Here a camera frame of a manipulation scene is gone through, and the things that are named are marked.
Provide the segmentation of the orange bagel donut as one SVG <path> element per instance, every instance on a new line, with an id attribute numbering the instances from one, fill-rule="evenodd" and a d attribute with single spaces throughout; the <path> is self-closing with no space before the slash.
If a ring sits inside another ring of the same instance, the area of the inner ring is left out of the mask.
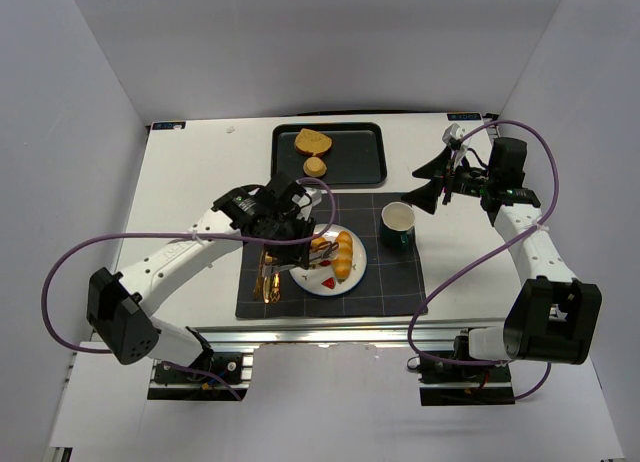
<path id="1" fill-rule="evenodd" d="M 330 263 L 333 253 L 337 250 L 338 244 L 335 241 L 324 237 L 315 238 L 310 243 L 309 266 L 326 266 Z"/>

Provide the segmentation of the striped bread roll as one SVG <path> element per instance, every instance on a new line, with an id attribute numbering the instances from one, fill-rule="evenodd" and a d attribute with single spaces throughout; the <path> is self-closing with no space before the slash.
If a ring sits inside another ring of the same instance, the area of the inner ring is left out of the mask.
<path id="1" fill-rule="evenodd" d="M 341 231 L 335 238 L 338 244 L 332 259 L 332 269 L 334 276 L 339 281 L 346 280 L 352 269 L 353 260 L 353 239 L 349 232 Z"/>

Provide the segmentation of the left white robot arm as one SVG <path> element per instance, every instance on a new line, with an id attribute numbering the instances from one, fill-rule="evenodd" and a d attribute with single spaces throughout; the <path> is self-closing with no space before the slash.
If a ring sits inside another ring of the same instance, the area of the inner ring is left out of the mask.
<path id="1" fill-rule="evenodd" d="M 89 280 L 87 320 L 123 365 L 145 357 L 195 370 L 213 364 L 213 350 L 193 328 L 156 317 L 182 285 L 216 260 L 258 239 L 276 267 L 308 267 L 320 190 L 282 173 L 267 185 L 246 185 L 218 198 L 183 239 L 116 273 L 106 268 Z"/>

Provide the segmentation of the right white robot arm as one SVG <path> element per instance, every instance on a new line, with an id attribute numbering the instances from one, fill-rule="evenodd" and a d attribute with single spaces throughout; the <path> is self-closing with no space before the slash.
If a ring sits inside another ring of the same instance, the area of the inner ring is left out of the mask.
<path id="1" fill-rule="evenodd" d="M 535 360 L 579 365 L 591 347 L 602 294 L 579 280 L 542 227 L 536 194 L 524 187 L 527 145 L 499 137 L 489 163 L 473 167 L 466 146 L 452 137 L 413 177 L 425 185 L 402 196 L 402 201 L 429 214 L 452 195 L 477 197 L 492 227 L 508 245 L 521 289 L 500 327 L 471 329 L 466 363 Z"/>

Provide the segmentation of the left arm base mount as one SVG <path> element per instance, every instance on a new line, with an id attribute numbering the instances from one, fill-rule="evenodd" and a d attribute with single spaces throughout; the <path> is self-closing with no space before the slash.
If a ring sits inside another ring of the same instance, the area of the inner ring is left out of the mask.
<path id="1" fill-rule="evenodd" d="M 187 327 L 161 333 L 149 357 L 154 360 L 147 398 L 154 401 L 240 401 L 244 355 L 220 351 Z"/>

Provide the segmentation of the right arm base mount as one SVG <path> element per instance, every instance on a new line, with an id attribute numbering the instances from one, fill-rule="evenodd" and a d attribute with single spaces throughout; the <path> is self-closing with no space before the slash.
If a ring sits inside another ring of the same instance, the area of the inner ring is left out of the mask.
<path id="1" fill-rule="evenodd" d="M 470 330 L 417 328 L 413 342 L 423 353 L 407 360 L 418 377 L 423 407 L 513 405 L 511 371 L 506 366 L 461 366 L 469 361 Z"/>

